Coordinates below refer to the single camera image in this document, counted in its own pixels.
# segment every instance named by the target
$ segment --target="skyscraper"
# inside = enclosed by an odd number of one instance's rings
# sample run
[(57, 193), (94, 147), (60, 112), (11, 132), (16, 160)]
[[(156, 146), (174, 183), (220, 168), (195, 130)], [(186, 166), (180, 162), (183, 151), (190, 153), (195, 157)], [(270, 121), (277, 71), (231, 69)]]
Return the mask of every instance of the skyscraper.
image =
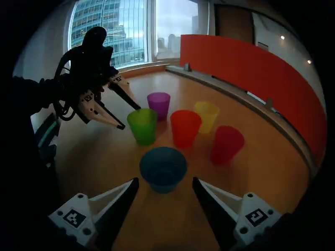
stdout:
[(102, 26), (107, 31), (104, 46), (112, 46), (111, 65), (142, 63), (144, 57), (144, 1), (81, 0), (71, 25), (71, 47), (81, 45), (88, 30)]
[(198, 34), (199, 16), (192, 17), (192, 34)]

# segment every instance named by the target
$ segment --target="purple cup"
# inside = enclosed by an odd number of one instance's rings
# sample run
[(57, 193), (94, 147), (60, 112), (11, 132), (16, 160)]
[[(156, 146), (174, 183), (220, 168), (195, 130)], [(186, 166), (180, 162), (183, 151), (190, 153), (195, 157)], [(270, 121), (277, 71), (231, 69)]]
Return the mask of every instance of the purple cup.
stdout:
[(169, 111), (170, 95), (165, 92), (154, 92), (148, 95), (149, 108), (157, 112), (157, 120), (166, 119)]

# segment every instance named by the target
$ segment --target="window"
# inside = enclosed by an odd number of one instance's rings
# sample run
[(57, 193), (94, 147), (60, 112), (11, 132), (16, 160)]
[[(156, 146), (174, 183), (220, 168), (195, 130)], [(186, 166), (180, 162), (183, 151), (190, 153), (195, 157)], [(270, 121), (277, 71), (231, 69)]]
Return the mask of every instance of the window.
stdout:
[(145, 62), (144, 17), (151, 0), (81, 0), (72, 22), (71, 47), (81, 45), (86, 31), (102, 26), (107, 30), (104, 46), (112, 46), (111, 65), (116, 67)]
[(70, 44), (81, 45), (89, 29), (102, 26), (115, 67), (179, 58), (182, 34), (207, 34), (208, 9), (203, 0), (80, 0)]
[(182, 34), (207, 34), (200, 30), (199, 14), (208, 20), (208, 9), (199, 13), (198, 3), (190, 0), (156, 0), (156, 57), (157, 59), (180, 57)]

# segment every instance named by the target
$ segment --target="red wall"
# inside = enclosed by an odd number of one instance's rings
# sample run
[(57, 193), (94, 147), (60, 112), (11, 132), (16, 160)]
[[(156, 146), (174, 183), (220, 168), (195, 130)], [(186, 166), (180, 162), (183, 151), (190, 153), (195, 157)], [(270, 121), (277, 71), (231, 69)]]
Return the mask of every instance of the red wall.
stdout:
[(214, 75), (273, 107), (299, 131), (319, 164), (327, 138), (327, 119), (308, 82), (292, 66), (252, 44), (220, 36), (182, 35), (180, 65)]

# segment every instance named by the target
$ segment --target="glass building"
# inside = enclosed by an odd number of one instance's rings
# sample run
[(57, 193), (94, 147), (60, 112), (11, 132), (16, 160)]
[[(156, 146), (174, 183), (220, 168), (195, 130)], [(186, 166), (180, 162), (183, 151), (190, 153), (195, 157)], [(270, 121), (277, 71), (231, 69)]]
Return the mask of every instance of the glass building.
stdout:
[(72, 21), (71, 48), (82, 44), (88, 30), (107, 31), (104, 46), (112, 46), (111, 65), (122, 67), (145, 62), (144, 2), (146, 0), (81, 0)]

